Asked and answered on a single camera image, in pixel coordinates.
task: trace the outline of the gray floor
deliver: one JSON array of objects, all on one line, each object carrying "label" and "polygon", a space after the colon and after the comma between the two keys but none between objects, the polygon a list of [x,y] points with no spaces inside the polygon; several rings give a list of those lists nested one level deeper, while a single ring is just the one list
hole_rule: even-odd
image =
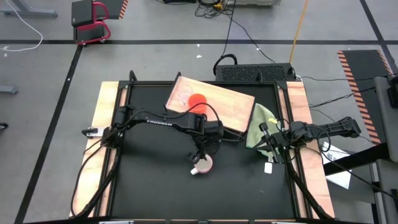
[{"label": "gray floor", "polygon": [[[26,21],[43,33],[45,40],[71,40],[70,2],[31,0],[35,7],[57,10],[58,18]],[[234,20],[243,25],[253,39],[291,40],[304,0],[283,0],[269,8],[237,8]],[[387,40],[397,40],[394,9],[398,2],[367,1]],[[121,21],[108,21],[114,40],[225,39],[229,19],[220,16],[202,19],[193,15],[195,5],[166,6],[153,0],[130,1]],[[0,15],[1,40],[37,40],[37,34],[15,17]],[[233,24],[231,39],[247,39]],[[376,40],[358,0],[310,1],[299,39]],[[8,45],[10,49],[26,47]],[[139,80],[173,80],[177,72],[197,80],[214,80],[212,67],[224,45],[92,45],[84,48],[70,86],[43,171],[30,203],[25,222],[66,218],[82,150],[86,139],[80,131],[91,124],[102,81],[125,80],[133,69]],[[287,62],[290,45],[260,45],[276,62]],[[398,46],[389,45],[398,58]],[[337,50],[378,49],[378,45],[298,45],[293,66],[297,74],[314,78],[344,78]],[[0,83],[17,85],[16,96],[0,95],[0,118],[10,128],[0,133],[0,217],[4,223],[15,219],[38,153],[43,144],[55,105],[75,53],[75,45],[42,45],[36,50],[0,54]],[[228,45],[239,63],[268,63],[251,44]],[[351,93],[346,82],[322,83],[304,80],[310,103],[320,103]],[[319,108],[333,119],[351,116],[365,130],[353,98]],[[329,123],[312,111],[314,123]],[[333,138],[340,149],[360,151],[369,146],[364,139]],[[333,198],[336,216],[342,220],[372,222],[370,205]]]}]

